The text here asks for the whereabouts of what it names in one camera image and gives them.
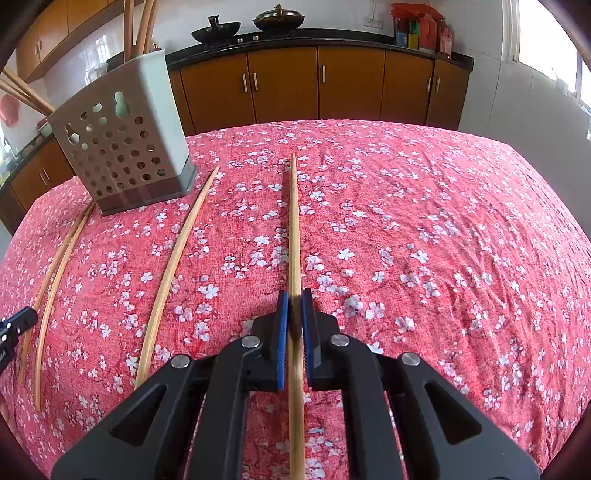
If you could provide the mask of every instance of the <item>red object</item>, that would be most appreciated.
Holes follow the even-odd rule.
[[[418,49],[435,53],[437,51],[437,22],[431,14],[426,13],[419,20],[419,25],[421,33],[418,39]]]
[[[187,141],[196,183],[215,165],[220,178],[175,273],[152,371],[177,353],[218,353],[275,309],[288,282],[285,167],[295,151],[302,286],[317,307],[375,352],[419,352],[548,465],[589,398],[591,242],[515,150],[459,132],[349,120],[250,125]],[[133,392],[143,328],[197,194],[108,217],[95,210],[49,318],[43,413],[31,403],[38,328],[25,386],[15,364],[0,377],[44,473]],[[34,302],[88,201],[75,177],[34,203],[0,267],[3,316]],[[307,474],[345,480],[340,393],[306,390],[305,402]],[[285,393],[251,397],[249,478],[289,475],[287,418]]]
[[[14,127],[18,122],[19,101],[6,94],[0,99],[0,118],[8,128]]]

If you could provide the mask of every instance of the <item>wooden stick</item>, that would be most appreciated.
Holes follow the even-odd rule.
[[[154,6],[154,0],[145,0],[144,10],[142,11],[142,20],[139,22],[138,36],[135,39],[134,57],[140,56],[144,53],[144,44],[146,42],[146,34],[148,33],[148,23],[150,21],[150,12]]]
[[[48,116],[51,115],[52,112],[46,111],[41,105],[36,104],[33,102],[29,97],[25,96],[21,93],[20,90],[17,90],[9,83],[5,82],[4,80],[0,79],[0,89],[4,90],[7,94],[13,96],[19,102],[24,103],[25,105],[31,107],[33,110],[36,110],[42,115]]]
[[[150,18],[148,20],[148,31],[146,32],[146,40],[144,43],[144,53],[150,53],[152,47],[152,33],[154,32],[154,23],[156,22],[156,12],[158,11],[158,0],[154,0]]]
[[[33,304],[33,310],[35,310],[37,313],[39,313],[39,308],[41,307],[41,302],[43,301],[43,296],[45,295],[45,291],[47,290],[47,286],[49,285],[49,282],[51,281],[51,277],[53,276],[53,273],[56,270],[57,264],[59,263],[61,258],[64,256],[64,252],[66,251],[66,248],[68,248],[68,244],[70,243],[70,240],[74,236],[74,233],[76,232],[76,230],[78,230],[78,226],[80,225],[80,223],[82,222],[82,219],[84,218],[85,211],[86,211],[86,209],[80,215],[78,215],[78,217],[76,218],[76,221],[74,221],[74,225],[72,225],[72,228],[70,228],[70,231],[64,237],[64,239],[60,245],[60,248],[57,250],[57,253],[53,257],[53,260],[51,261],[51,265],[49,266],[49,269],[47,270],[47,273],[45,274],[45,278],[43,278],[43,282],[41,283],[41,288],[39,289],[39,293],[37,294],[37,298],[35,300],[35,303]],[[21,386],[25,384],[25,372],[26,372],[26,368],[27,368],[27,355],[29,352],[29,344],[31,343],[31,335],[32,334],[33,334],[32,329],[27,330],[25,332],[24,338],[22,339],[21,363],[18,368],[18,384]]]
[[[177,243],[174,246],[173,253],[170,255],[168,265],[166,265],[166,270],[164,271],[164,275],[160,282],[160,288],[158,288],[156,300],[154,301],[154,306],[152,307],[152,313],[150,313],[150,319],[148,321],[148,327],[146,328],[145,339],[142,345],[142,352],[139,356],[138,373],[135,377],[136,389],[145,382],[145,380],[148,378],[148,374],[150,373],[154,344],[156,343],[156,336],[158,335],[158,328],[160,327],[160,319],[162,318],[164,304],[166,303],[166,298],[168,297],[168,292],[170,291],[170,286],[173,282],[174,273],[177,270],[178,262],[181,260],[181,255],[183,254],[189,234],[193,230],[193,224],[195,223],[197,215],[199,214],[201,205],[205,201],[205,197],[207,196],[209,188],[212,186],[212,183],[216,178],[218,170],[219,166],[213,169],[213,172],[207,179],[207,182],[205,182],[205,186],[199,193],[197,200],[195,200],[195,204],[193,205],[189,216],[185,220],[183,229],[177,238]]]
[[[35,377],[34,377],[34,391],[33,391],[33,403],[35,404],[35,408],[38,411],[41,411],[41,363],[43,362],[43,347],[45,344],[45,336],[47,334],[47,325],[49,324],[49,317],[51,315],[51,309],[53,308],[53,301],[56,298],[57,290],[60,288],[60,280],[62,275],[64,274],[64,270],[66,269],[66,265],[68,264],[68,260],[76,246],[76,242],[78,241],[78,237],[82,233],[86,222],[88,221],[88,217],[92,213],[93,208],[95,207],[95,203],[91,202],[90,205],[86,208],[84,212],[84,217],[82,217],[82,221],[78,228],[76,229],[70,243],[68,244],[68,248],[64,253],[64,257],[61,259],[60,267],[57,269],[56,277],[53,280],[53,285],[51,286],[51,291],[49,292],[49,297],[47,298],[47,303],[45,305],[45,311],[43,312],[43,319],[41,321],[41,328],[39,330],[39,343],[37,345],[37,357],[35,359]]]
[[[134,47],[134,0],[123,3],[123,61],[133,58]]]
[[[27,82],[20,78],[11,69],[4,67],[3,72],[4,75],[6,75],[18,88],[20,88],[22,92],[26,96],[28,96],[34,103],[38,103],[43,107],[43,109],[51,113],[53,113],[56,110],[49,102],[47,102],[43,97],[38,95],[37,92],[35,92],[35,90],[33,90]]]
[[[291,154],[290,184],[290,272],[291,316],[288,339],[288,383],[290,414],[290,479],[306,479],[304,450],[304,362],[301,334],[300,207],[296,155]]]

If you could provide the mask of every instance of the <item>kitchen counter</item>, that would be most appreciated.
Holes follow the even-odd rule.
[[[265,32],[254,32],[237,35],[223,44],[216,44],[213,46],[196,44],[192,47],[169,53],[166,55],[166,65],[169,70],[178,70],[200,61],[241,52],[271,48],[339,45],[384,48],[386,50],[400,51],[417,57],[443,60],[465,68],[470,72],[474,67],[474,59],[461,53],[453,52],[451,59],[444,59],[437,54],[425,53],[411,48],[398,47],[394,44],[394,41],[395,38],[389,35],[353,30],[335,30],[330,28],[298,28],[289,35],[269,35]],[[123,53],[121,52],[107,61],[109,70],[118,67],[122,62]]]

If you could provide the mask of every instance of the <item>utensil holder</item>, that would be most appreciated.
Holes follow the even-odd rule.
[[[136,57],[71,97],[47,119],[103,215],[179,198],[197,168],[164,50]]]

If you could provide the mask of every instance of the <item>kitchen cabinet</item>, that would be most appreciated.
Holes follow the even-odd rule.
[[[248,67],[257,123],[318,118],[316,47],[252,51]]]
[[[0,192],[0,220],[11,235],[17,231],[26,213],[12,187],[6,185],[2,188]]]
[[[320,118],[379,120],[384,55],[380,48],[318,47]]]
[[[191,65],[181,78],[196,133],[256,123],[246,54]]]
[[[174,103],[177,105],[178,117],[181,120],[183,132],[185,137],[195,134],[195,127],[191,119],[191,112],[189,112],[189,105],[187,104],[187,96],[184,92],[183,80],[179,70],[173,70],[168,73],[170,78],[170,86],[173,89]]]
[[[72,33],[107,5],[107,0],[67,0],[68,32]]]
[[[11,181],[11,187],[25,210],[45,192],[74,176],[74,171],[53,138],[44,145]]]
[[[39,65],[38,22],[31,25],[17,45],[17,70],[26,79]]]
[[[468,89],[469,72],[446,61],[437,60],[426,125],[457,130]]]
[[[67,0],[53,0],[39,15],[39,60],[43,61],[68,36]]]
[[[434,64],[430,59],[386,52],[381,120],[425,124]]]

